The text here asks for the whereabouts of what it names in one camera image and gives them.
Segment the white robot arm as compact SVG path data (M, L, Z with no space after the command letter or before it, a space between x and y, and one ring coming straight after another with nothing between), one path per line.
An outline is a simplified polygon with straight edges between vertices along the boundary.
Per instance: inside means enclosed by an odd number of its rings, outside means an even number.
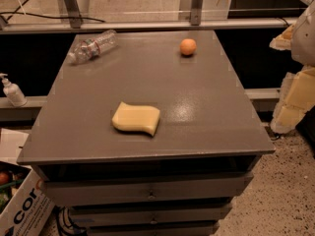
M315 1L270 42L270 47L289 50L291 58L303 65L300 72L287 73L283 78L270 124L273 132L286 134L315 106Z

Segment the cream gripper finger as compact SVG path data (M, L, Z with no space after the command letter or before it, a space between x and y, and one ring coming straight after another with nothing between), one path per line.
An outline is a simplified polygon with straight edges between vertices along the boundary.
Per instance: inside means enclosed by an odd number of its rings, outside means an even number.
M276 50L290 50L294 25L290 25L281 34L273 38L269 46Z
M315 68L304 66L297 74L287 73L270 124L272 131L278 134L290 132L314 106Z

